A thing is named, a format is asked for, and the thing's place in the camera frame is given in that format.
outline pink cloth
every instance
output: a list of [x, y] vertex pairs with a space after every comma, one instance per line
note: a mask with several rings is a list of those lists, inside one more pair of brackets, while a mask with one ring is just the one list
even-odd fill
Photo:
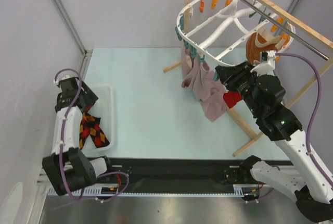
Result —
[[198, 57], [191, 58], [192, 68], [189, 68], [186, 55], [190, 56], [189, 50], [182, 50], [181, 62], [184, 78], [182, 87], [193, 91], [205, 116], [209, 120], [215, 121], [226, 111], [227, 105], [223, 100], [226, 89], [219, 81], [214, 81], [214, 72], [210, 70], [205, 61], [200, 63]]

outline white container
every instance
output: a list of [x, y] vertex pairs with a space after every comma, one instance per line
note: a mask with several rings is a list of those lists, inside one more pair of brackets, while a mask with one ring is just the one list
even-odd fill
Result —
[[114, 144], [114, 103], [113, 103], [113, 89], [109, 84], [94, 85], [90, 87], [91, 90], [97, 95], [98, 100], [95, 105], [88, 111], [88, 113], [95, 117], [100, 117], [100, 128], [103, 130], [106, 138], [110, 144], [106, 147], [96, 148], [90, 135], [86, 139], [82, 148], [83, 154], [94, 154], [99, 151], [104, 151], [111, 148]]

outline gray floor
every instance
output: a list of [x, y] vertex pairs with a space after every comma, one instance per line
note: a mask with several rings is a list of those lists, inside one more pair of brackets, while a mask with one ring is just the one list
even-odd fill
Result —
[[118, 197], [101, 204], [83, 201], [58, 209], [71, 200], [48, 196], [40, 224], [307, 224], [295, 204], [274, 192], [258, 204], [239, 198], [216, 197]]

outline wall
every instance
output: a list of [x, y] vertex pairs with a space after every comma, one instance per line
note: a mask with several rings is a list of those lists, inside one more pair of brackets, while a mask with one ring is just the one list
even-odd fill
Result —
[[61, 68], [82, 57], [51, 0], [0, 0], [0, 204], [17, 182], [23, 223], [42, 157], [50, 153]]
[[[174, 27], [176, 16], [184, 6], [184, 0], [62, 0], [69, 16], [87, 48], [93, 47], [179, 47]], [[286, 9], [291, 0], [272, 0]], [[205, 11], [209, 13], [210, 1]], [[195, 9], [194, 18], [198, 18]], [[258, 22], [245, 18], [245, 26], [251, 29]], [[227, 47], [240, 38], [228, 30], [213, 46]]]
[[[299, 7], [295, 11], [294, 15], [332, 41], [332, 13], [333, 3], [331, 0], [301, 0]], [[322, 45], [314, 42], [312, 39], [304, 36], [304, 34], [299, 31], [298, 34], [309, 40], [326, 55], [333, 58], [333, 51], [331, 49], [325, 48]], [[300, 45], [296, 41], [292, 44], [290, 52], [305, 56], [310, 61], [312, 61], [317, 68], [321, 67], [325, 63], [323, 59], [316, 56], [313, 52]], [[292, 57], [284, 57], [284, 59], [278, 63], [277, 69], [279, 77], [287, 89], [287, 100], [291, 99], [313, 75], [313, 71], [308, 67], [307, 64], [298, 59], [295, 60]], [[331, 171], [333, 171], [333, 128], [330, 126], [332, 123], [333, 114], [331, 103], [333, 97], [331, 83], [332, 80], [333, 70], [331, 68], [322, 76], [322, 100], [311, 131], [312, 144]], [[308, 126], [309, 119], [315, 105], [316, 97], [317, 85], [315, 84], [292, 108], [305, 128]]]

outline white table surface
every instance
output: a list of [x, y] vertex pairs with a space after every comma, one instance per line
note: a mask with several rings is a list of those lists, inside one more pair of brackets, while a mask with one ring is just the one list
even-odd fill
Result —
[[[193, 93], [181, 88], [180, 67], [163, 73], [180, 56], [180, 48], [94, 49], [85, 82], [88, 86], [108, 83], [113, 87], [115, 144], [92, 156], [245, 159], [256, 155], [262, 159], [288, 160], [267, 137], [233, 158], [233, 152], [246, 144], [249, 137], [228, 113], [213, 123], [204, 116]], [[244, 56], [245, 50], [239, 48], [226, 58], [230, 63], [240, 63]], [[235, 110], [259, 132], [244, 102], [238, 103]], [[107, 128], [101, 118], [101, 127]]]

